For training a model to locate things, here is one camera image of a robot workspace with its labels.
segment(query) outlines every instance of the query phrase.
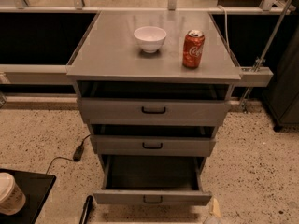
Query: soda can top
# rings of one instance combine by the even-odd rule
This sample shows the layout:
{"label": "soda can top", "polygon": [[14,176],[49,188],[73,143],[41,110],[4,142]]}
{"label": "soda can top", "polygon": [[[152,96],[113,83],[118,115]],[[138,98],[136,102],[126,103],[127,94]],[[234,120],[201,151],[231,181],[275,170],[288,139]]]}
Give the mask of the soda can top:
{"label": "soda can top", "polygon": [[199,30],[190,30],[188,32],[188,35],[192,36],[192,37],[201,37],[201,36],[204,35],[204,33],[202,31],[199,31]]}

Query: red soda can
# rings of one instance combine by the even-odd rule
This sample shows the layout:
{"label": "red soda can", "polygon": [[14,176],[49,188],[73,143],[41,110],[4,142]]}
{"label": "red soda can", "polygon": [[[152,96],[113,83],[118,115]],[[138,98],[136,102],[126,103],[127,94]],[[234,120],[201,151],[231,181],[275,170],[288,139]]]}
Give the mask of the red soda can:
{"label": "red soda can", "polygon": [[202,58],[205,36],[199,30],[190,30],[185,36],[183,65],[197,68]]}

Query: speckled floor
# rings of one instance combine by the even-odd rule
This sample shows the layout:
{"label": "speckled floor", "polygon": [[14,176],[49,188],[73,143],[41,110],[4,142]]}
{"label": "speckled floor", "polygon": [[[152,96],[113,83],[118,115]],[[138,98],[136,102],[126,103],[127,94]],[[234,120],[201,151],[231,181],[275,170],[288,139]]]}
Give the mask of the speckled floor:
{"label": "speckled floor", "polygon": [[[263,106],[252,102],[247,115],[233,105],[219,129],[202,183],[228,223],[299,223],[299,128],[272,128]],[[54,157],[71,159],[88,133],[72,102],[8,102],[0,109],[0,166],[45,173]],[[87,195],[103,181],[90,141],[81,162],[56,160],[49,173],[57,180],[36,223],[78,223]],[[209,205],[94,204],[88,223],[202,223],[208,216]]]}

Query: cabinet top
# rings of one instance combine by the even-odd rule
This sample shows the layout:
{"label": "cabinet top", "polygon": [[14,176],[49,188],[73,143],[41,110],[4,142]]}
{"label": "cabinet top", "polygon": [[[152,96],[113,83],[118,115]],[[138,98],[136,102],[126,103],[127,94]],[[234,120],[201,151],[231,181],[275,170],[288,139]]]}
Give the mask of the cabinet top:
{"label": "cabinet top", "polygon": [[[164,45],[143,52],[134,31],[142,26],[166,30]],[[196,69],[182,65],[189,30],[204,32],[202,60]],[[68,68],[73,80],[131,80],[230,83],[240,79],[209,14],[198,11],[103,11]]]}

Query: white cup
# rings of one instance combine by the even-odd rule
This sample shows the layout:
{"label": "white cup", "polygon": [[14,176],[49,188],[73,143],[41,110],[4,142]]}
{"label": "white cup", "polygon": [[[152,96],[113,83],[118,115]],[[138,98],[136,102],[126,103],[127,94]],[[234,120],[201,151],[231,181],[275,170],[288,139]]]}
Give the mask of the white cup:
{"label": "white cup", "polygon": [[26,203],[26,196],[19,188],[15,178],[8,173],[0,173],[0,213],[13,215]]}

